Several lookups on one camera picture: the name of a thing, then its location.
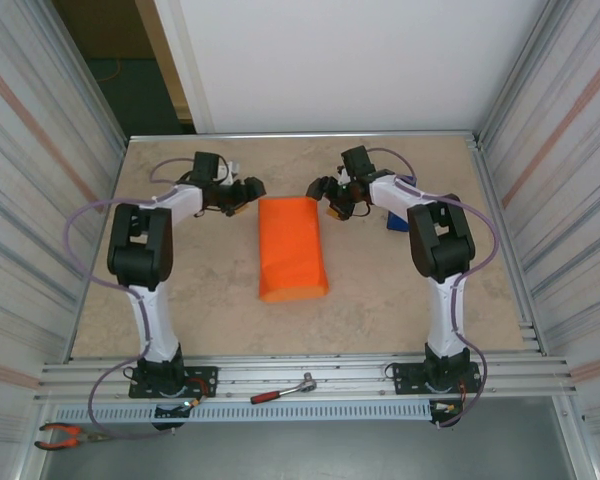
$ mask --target metal wall panel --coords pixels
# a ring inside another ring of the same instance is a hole
[[[600,0],[570,2],[530,67],[483,147],[545,347],[567,357],[600,452]]]
[[[124,139],[42,0],[0,1],[0,478],[15,455],[37,375],[63,360],[86,290],[61,245],[66,217],[107,198]],[[78,223],[91,264],[104,223]]]

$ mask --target blue object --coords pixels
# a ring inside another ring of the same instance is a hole
[[[411,182],[413,182],[413,186],[416,186],[416,182],[413,180],[412,176],[407,177]],[[399,216],[394,215],[389,212],[389,216],[387,217],[387,230],[395,230],[396,232],[408,232],[409,224],[402,220]]]

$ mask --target pliers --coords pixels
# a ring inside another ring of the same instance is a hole
[[[46,425],[41,426],[39,430],[41,432],[61,430],[70,435],[69,438],[58,443],[34,443],[34,445],[40,450],[46,450],[48,452],[64,450],[65,448],[75,448],[84,442],[102,442],[104,440],[111,440],[111,437],[109,435],[105,435],[104,433],[85,432],[81,427],[69,425],[67,423],[47,423]]]

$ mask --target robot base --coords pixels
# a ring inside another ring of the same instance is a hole
[[[207,397],[216,396],[218,367],[185,367],[182,351],[178,347],[171,361],[138,361],[133,368],[129,398],[188,398],[200,399],[203,396],[200,379],[207,386]]]
[[[453,357],[438,358],[425,344],[422,363],[394,363],[393,383],[396,395],[476,393],[480,386],[478,364],[469,360],[469,349]]]

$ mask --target cable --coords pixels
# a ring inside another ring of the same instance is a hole
[[[385,153],[390,153],[394,157],[397,157],[400,160],[402,160],[402,162],[407,166],[407,168],[411,172],[411,176],[413,177],[413,181],[411,181],[409,179],[402,179],[402,181],[407,182],[409,185],[415,185],[416,184],[416,180],[417,180],[416,171],[413,169],[413,167],[409,163],[409,160],[407,160],[406,158],[404,158],[398,152],[395,152],[395,151],[393,151],[393,150],[391,150],[389,148],[384,148],[384,147],[367,148],[367,153],[369,153],[369,152],[385,152]]]
[[[467,387],[464,384],[464,380],[460,380],[458,383],[458,390],[460,390],[460,402],[464,407],[464,402],[467,400]]]
[[[193,165],[193,158],[178,157],[178,158],[170,158],[169,160],[163,160],[162,162],[158,163],[155,167],[153,167],[151,169],[151,171],[149,172],[149,182],[151,182],[151,183],[166,183],[168,185],[175,185],[176,182],[174,182],[173,180],[169,180],[166,178],[153,178],[153,176],[163,166],[168,165],[170,163],[177,163],[177,162],[190,162]]]
[[[222,160],[222,163],[224,163],[224,171],[226,172],[224,174],[224,178],[222,180],[216,180],[216,185],[220,185],[222,184],[222,182],[224,182],[227,178],[229,178],[229,174],[231,172],[229,172],[229,165],[227,165],[227,161],[224,159],[224,157],[222,155],[218,155],[220,157],[220,160]]]
[[[102,82],[108,82],[109,80],[113,80],[118,75],[120,75],[121,71],[122,71],[122,63],[120,63],[119,58],[116,58],[116,72],[113,75],[109,75],[108,77],[96,78],[96,82],[102,83]]]
[[[122,369],[122,376],[124,378],[126,378],[127,380],[133,380],[133,373],[131,373],[131,374],[127,373],[128,370],[131,370],[131,372],[133,372],[133,368],[131,368],[131,367],[124,367]]]
[[[369,214],[371,213],[371,206],[367,203],[367,211],[365,213],[363,213],[362,215],[351,215],[352,217],[368,217]]]
[[[420,191],[413,190],[408,184],[406,184],[403,176],[397,177],[397,181],[395,182],[395,185],[400,190],[402,190],[403,192],[406,192],[410,195],[416,195],[418,197],[421,197],[424,200],[431,200],[434,202],[444,202],[449,205],[453,205],[455,207],[459,207],[459,208],[462,208],[463,210],[467,210],[467,211],[473,213],[480,220],[482,220],[487,225],[487,227],[489,227],[489,230],[491,231],[491,235],[493,236],[493,249],[491,250],[491,253],[487,256],[487,258],[485,258],[482,262],[480,262],[475,267],[470,268],[468,271],[466,271],[462,275],[460,275],[456,279],[456,281],[453,283],[453,286],[451,288],[451,324],[453,326],[453,332],[456,334],[456,337],[458,337],[458,339],[462,343],[464,343],[467,347],[469,347],[471,350],[476,352],[476,354],[480,357],[480,360],[482,361],[483,374],[482,374],[482,382],[480,383],[480,386],[478,387],[478,391],[476,392],[476,395],[473,397],[473,399],[469,402],[469,405],[467,405],[467,408],[463,409],[458,415],[452,417],[449,420],[446,420],[445,422],[443,422],[439,425],[440,427],[446,427],[446,426],[450,426],[451,424],[455,424],[458,420],[460,420],[464,415],[466,415],[467,412],[469,412],[475,406],[478,399],[482,395],[482,392],[484,391],[485,384],[487,383],[487,371],[488,371],[487,359],[484,356],[484,353],[482,352],[482,350],[480,350],[476,345],[474,345],[469,340],[467,340],[464,337],[464,335],[462,335],[458,331],[458,319],[456,318],[456,315],[457,315],[456,304],[458,302],[457,287],[458,287],[458,285],[460,285],[460,282],[462,282],[462,280],[467,278],[469,275],[476,273],[478,270],[482,270],[485,266],[487,266],[487,264],[489,262],[491,262],[491,260],[493,260],[496,257],[496,254],[498,253],[498,249],[500,248],[500,237],[498,235],[498,231],[496,230],[496,227],[493,224],[493,222],[484,213],[482,213],[480,210],[472,207],[471,205],[467,205],[466,203],[459,202],[452,198],[441,197],[441,196],[437,196],[437,195],[430,195],[427,193],[421,194]]]
[[[391,362],[389,365],[387,365],[386,367],[384,367],[384,376],[390,380],[393,380],[395,377],[393,376],[389,376],[387,375],[387,370],[389,370],[390,368],[393,368],[394,365],[398,365],[396,362]]]
[[[107,378],[109,375],[111,375],[116,370],[118,370],[119,368],[125,367],[127,365],[130,365],[133,362],[137,362],[138,360],[142,359],[149,351],[149,347],[151,346],[151,332],[150,332],[150,326],[149,326],[149,316],[147,314],[147,309],[144,305],[142,295],[140,295],[138,292],[136,292],[135,290],[133,290],[131,288],[127,288],[122,285],[118,285],[117,283],[112,283],[112,282],[103,280],[99,277],[96,277],[95,275],[93,275],[91,273],[91,271],[76,256],[76,254],[73,252],[73,250],[71,250],[71,244],[69,241],[69,230],[71,229],[71,226],[73,225],[73,223],[76,221],[76,219],[79,216],[83,215],[85,212],[87,212],[93,208],[111,206],[111,205],[116,205],[119,203],[134,203],[137,205],[152,205],[155,202],[160,202],[162,200],[166,200],[167,198],[175,195],[177,193],[177,191],[178,191],[177,188],[174,188],[173,190],[169,191],[168,193],[166,193],[160,197],[153,197],[151,200],[138,200],[135,198],[113,198],[111,200],[97,200],[95,202],[91,202],[87,205],[80,207],[78,210],[73,212],[67,219],[66,223],[64,224],[64,228],[62,230],[62,243],[63,243],[64,249],[67,252],[67,255],[69,256],[69,259],[71,260],[71,262],[74,264],[74,266],[80,272],[82,272],[90,281],[92,281],[98,285],[102,285],[103,287],[109,287],[109,288],[113,288],[114,290],[128,293],[129,295],[132,295],[133,297],[135,297],[138,300],[138,308],[140,309],[140,314],[142,316],[142,324],[144,326],[144,341],[145,341],[144,349],[138,355],[130,357],[130,358],[114,365],[113,367],[105,370],[105,372],[95,381],[95,383],[93,384],[93,387],[91,387],[91,391],[89,392],[89,399],[87,401],[87,413],[89,414],[89,419],[91,419],[91,423],[93,423],[93,425],[95,427],[97,427],[98,429],[100,429],[102,432],[104,432],[114,438],[122,438],[122,439],[126,439],[126,440],[139,440],[142,438],[155,437],[156,435],[162,435],[164,433],[169,432],[168,430],[165,430],[162,432],[154,432],[154,433],[148,433],[148,434],[133,434],[133,435],[129,435],[126,433],[120,433],[120,432],[110,430],[109,428],[102,425],[100,422],[98,422],[98,420],[96,420],[96,417],[93,413],[93,399],[95,397],[96,390],[98,389],[100,384],[104,381],[104,379]]]
[[[216,185],[220,185],[222,182],[224,182],[227,178],[229,178],[229,174],[231,173],[229,171],[229,165],[227,164],[227,161],[225,160],[225,158],[222,155],[218,155],[218,157],[220,157],[220,160],[222,160],[222,163],[224,164],[225,175],[222,180],[214,181],[214,183]],[[156,172],[165,165],[168,165],[170,163],[177,163],[177,162],[190,162],[193,165],[193,161],[194,161],[193,158],[186,158],[186,157],[177,157],[177,158],[170,158],[168,160],[163,160],[162,162],[158,163],[155,167],[153,167],[151,169],[151,171],[149,172],[149,182],[150,183],[166,183],[167,185],[177,185],[178,182],[174,182],[173,180],[169,180],[167,178],[153,178],[153,177],[156,174]],[[189,175],[189,172],[182,175],[179,178],[179,180],[185,179],[187,177],[187,175]]]
[[[205,382],[203,379],[197,378],[197,377],[187,378],[187,383],[191,383],[191,382],[195,382],[198,385],[200,385],[200,391],[202,392],[203,395],[205,395],[205,396],[209,395],[209,386],[207,385],[207,382]]]

